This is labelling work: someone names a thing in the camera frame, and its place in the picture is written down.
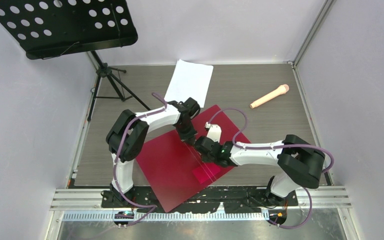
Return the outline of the red plastic folder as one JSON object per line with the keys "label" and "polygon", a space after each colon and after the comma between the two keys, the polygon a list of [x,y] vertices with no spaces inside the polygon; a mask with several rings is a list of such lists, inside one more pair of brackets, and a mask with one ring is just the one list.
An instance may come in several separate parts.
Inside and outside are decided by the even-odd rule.
{"label": "red plastic folder", "polygon": [[174,129],[145,142],[136,162],[165,213],[232,170],[202,162]]}

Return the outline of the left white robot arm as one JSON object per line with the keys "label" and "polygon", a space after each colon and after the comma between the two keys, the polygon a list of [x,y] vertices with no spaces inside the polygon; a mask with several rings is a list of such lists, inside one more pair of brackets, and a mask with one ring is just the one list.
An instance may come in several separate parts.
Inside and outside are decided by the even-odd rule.
{"label": "left white robot arm", "polygon": [[163,106],[146,112],[123,110],[107,134],[105,141],[113,159],[113,179],[110,191],[121,207],[133,202],[133,165],[148,133],[165,126],[174,126],[180,140],[188,145],[196,141],[197,131],[192,119],[201,107],[189,97],[186,101],[162,101]]}

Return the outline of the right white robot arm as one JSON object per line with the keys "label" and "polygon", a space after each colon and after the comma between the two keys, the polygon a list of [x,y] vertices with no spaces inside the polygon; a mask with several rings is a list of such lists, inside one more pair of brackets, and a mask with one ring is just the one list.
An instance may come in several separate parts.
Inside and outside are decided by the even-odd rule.
{"label": "right white robot arm", "polygon": [[195,141],[194,148],[203,162],[223,168],[243,165],[280,167],[282,173],[272,176],[263,192],[263,199],[271,205],[284,202],[297,188],[317,189],[326,157],[321,148],[309,145],[293,134],[272,143],[227,141],[220,144],[201,136]]}

